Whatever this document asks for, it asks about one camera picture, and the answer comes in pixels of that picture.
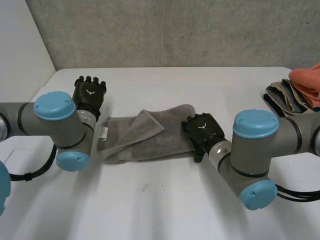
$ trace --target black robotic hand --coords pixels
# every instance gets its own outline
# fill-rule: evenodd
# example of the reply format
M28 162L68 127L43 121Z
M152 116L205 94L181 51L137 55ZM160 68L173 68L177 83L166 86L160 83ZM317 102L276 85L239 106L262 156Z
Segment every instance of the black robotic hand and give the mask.
M188 116L187 122L183 121L181 127L194 145L195 163L200 163L205 153L209 153L215 144L225 140L224 131L209 113Z
M92 113L96 121L98 121L100 114L100 107L104 101L104 95L107 91L106 83L102 81L99 83L97 77L93 78L87 76L80 76L74 83L75 89L72 99L76 105L77 110L86 110Z

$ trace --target gray concrete wall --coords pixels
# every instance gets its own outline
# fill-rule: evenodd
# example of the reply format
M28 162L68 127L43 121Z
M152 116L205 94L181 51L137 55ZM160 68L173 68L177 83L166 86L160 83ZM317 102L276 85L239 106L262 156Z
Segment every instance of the gray concrete wall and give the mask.
M26 2L57 70L320 62L320 0Z

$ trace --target towel label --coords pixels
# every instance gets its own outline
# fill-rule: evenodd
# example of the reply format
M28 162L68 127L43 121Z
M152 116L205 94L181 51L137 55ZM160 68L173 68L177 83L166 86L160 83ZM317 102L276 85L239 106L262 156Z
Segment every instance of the towel label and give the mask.
M100 127L98 138L103 139L103 141L105 141L107 140L107 136L108 136L108 128L106 126Z

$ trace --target white table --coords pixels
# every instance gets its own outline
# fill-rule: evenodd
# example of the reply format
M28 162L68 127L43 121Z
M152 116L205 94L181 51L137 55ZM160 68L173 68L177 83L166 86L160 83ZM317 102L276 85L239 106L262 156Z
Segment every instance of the white table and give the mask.
M34 99L51 91L72 94L80 75L96 76L107 84L99 123L110 115L136 116L142 109L191 104L197 113L211 113L230 140L235 115L245 109L269 110L261 94L289 72L283 67L64 69ZM14 142L5 164L18 174L37 170L52 147L46 136ZM41 177L12 183L0 217L1 240L320 239L320 201L277 198L250 211L208 158L200 164L181 158L107 165L95 144L85 172L66 172L54 163ZM320 189L318 169L320 158L301 154L272 160L269 176L284 187L314 191Z

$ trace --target pile of folded clothes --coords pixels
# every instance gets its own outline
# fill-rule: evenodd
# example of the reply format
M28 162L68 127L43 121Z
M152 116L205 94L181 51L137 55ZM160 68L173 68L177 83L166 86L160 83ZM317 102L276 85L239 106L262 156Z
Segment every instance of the pile of folded clothes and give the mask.
M271 83L265 90L263 99L279 117L320 112L320 63L294 69L289 79Z

